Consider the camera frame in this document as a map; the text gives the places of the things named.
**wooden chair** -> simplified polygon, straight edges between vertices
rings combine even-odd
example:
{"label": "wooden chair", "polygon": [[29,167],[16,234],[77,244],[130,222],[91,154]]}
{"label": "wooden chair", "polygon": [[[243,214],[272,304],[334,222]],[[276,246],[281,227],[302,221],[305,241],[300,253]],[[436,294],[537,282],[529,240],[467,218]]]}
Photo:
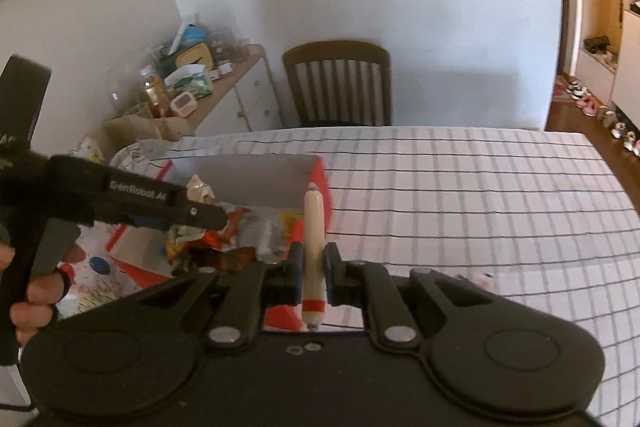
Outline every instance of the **wooden chair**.
{"label": "wooden chair", "polygon": [[282,61],[302,127],[391,125],[386,50],[369,42],[310,42]]}

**white cabinet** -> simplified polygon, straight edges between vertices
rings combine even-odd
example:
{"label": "white cabinet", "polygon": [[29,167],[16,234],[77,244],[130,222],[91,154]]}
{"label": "white cabinet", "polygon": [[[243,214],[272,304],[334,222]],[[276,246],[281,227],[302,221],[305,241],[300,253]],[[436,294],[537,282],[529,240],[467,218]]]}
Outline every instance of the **white cabinet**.
{"label": "white cabinet", "polygon": [[613,102],[640,126],[640,16],[625,11]]}
{"label": "white cabinet", "polygon": [[205,100],[196,110],[204,119],[197,125],[195,136],[282,128],[280,106],[263,55],[239,64],[235,73],[214,83],[213,95]]}
{"label": "white cabinet", "polygon": [[244,113],[238,102],[235,90],[229,91],[216,104],[209,116],[196,129],[196,136],[207,137],[216,134],[234,134],[248,132]]}
{"label": "white cabinet", "polygon": [[246,116],[252,131],[282,129],[278,103],[272,92],[269,95],[258,99]]}
{"label": "white cabinet", "polygon": [[607,70],[587,50],[580,50],[575,78],[587,87],[602,103],[609,103],[615,74]]}
{"label": "white cabinet", "polygon": [[269,81],[264,60],[258,61],[258,63],[240,79],[236,84],[236,89],[238,90],[238,97],[242,102],[242,107],[244,107],[247,112],[251,111],[255,103],[258,102],[265,93],[273,96],[273,88]]}

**finger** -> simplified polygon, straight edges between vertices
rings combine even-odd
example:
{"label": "finger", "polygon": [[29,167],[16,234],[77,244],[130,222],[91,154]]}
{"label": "finger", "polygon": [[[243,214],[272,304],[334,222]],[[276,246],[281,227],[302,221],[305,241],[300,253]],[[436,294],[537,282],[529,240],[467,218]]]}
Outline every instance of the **finger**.
{"label": "finger", "polygon": [[66,252],[65,262],[71,263],[71,264],[80,263],[80,261],[84,261],[85,257],[86,257],[86,252],[82,248],[78,247],[78,245],[73,245]]}
{"label": "finger", "polygon": [[0,243],[0,270],[4,270],[14,258],[15,250]]}
{"label": "finger", "polygon": [[44,304],[18,302],[11,306],[11,322],[20,330],[43,328],[51,322],[53,309]]}
{"label": "finger", "polygon": [[65,283],[59,271],[38,277],[27,286],[27,300],[32,304],[55,304],[62,299]]}
{"label": "finger", "polygon": [[25,330],[15,330],[15,338],[18,340],[18,343],[23,345],[29,342],[33,336],[38,333],[37,328],[28,328]]}

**checkered tablecloth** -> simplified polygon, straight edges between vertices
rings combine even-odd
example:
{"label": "checkered tablecloth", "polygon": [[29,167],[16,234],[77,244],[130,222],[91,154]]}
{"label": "checkered tablecloth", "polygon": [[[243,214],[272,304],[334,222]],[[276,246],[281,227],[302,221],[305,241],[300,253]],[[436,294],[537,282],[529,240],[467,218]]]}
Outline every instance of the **checkered tablecloth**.
{"label": "checkered tablecloth", "polygon": [[[334,201],[328,240],[344,259],[394,275],[489,274],[499,294],[592,333],[606,372],[590,412],[607,427],[640,421],[640,220],[584,136],[292,129],[143,143],[113,163],[153,176],[168,158],[221,153],[322,156]],[[361,327],[359,310],[327,313],[326,329]]]}

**wooden floor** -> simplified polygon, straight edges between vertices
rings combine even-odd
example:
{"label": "wooden floor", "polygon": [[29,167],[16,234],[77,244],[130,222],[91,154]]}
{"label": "wooden floor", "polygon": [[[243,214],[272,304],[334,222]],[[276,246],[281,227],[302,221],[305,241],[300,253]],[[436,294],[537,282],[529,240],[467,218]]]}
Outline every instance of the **wooden floor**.
{"label": "wooden floor", "polygon": [[546,130],[584,134],[607,162],[636,210],[640,212],[640,158],[622,147],[595,118],[589,118],[573,103],[552,102]]}

